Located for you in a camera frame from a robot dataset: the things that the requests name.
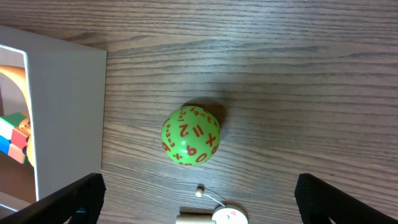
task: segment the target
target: rubik's cube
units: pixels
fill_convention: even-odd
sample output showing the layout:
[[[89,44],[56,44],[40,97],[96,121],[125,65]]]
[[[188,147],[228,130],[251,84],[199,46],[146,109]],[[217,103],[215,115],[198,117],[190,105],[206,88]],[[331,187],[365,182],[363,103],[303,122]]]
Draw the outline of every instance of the rubik's cube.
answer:
[[[19,128],[27,113],[13,113],[0,117],[0,152],[21,164],[27,162],[26,145],[30,133]]]

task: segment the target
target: green ball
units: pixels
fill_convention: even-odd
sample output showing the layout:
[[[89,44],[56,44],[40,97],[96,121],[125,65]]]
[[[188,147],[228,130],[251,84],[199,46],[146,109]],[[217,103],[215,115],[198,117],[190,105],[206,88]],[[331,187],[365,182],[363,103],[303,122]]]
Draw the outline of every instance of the green ball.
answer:
[[[163,149],[178,164],[200,165],[216,153],[219,144],[220,124],[203,108],[183,106],[163,124]]]

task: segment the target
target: white round object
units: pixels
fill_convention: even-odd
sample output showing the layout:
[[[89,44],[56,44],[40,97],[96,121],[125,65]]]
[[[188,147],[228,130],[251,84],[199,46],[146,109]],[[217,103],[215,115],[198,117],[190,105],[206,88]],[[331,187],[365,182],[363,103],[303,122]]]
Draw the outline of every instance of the white round object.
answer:
[[[245,212],[235,205],[216,208],[211,219],[217,224],[248,224]]]

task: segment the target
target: white box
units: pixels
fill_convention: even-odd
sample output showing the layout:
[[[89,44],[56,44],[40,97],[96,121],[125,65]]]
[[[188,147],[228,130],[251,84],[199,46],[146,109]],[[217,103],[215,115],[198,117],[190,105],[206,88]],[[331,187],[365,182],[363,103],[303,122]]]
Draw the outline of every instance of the white box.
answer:
[[[0,26],[0,48],[24,58],[36,200],[99,172],[106,51],[5,26]],[[2,202],[2,198],[0,205],[10,207],[5,204],[10,199]]]

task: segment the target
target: white string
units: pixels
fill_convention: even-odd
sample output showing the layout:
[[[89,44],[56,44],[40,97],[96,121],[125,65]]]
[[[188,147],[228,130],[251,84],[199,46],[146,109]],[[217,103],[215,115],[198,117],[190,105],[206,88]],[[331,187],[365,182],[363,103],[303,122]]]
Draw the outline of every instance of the white string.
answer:
[[[213,201],[215,201],[215,202],[217,202],[217,203],[219,203],[220,205],[222,205],[222,206],[224,206],[225,207],[225,205],[223,204],[223,203],[221,203],[221,202],[219,202],[219,201],[217,201],[216,199],[214,199],[212,196],[210,196],[210,195],[207,195],[207,194],[203,194],[204,196],[206,196],[206,197],[209,197],[210,199],[212,199]]]

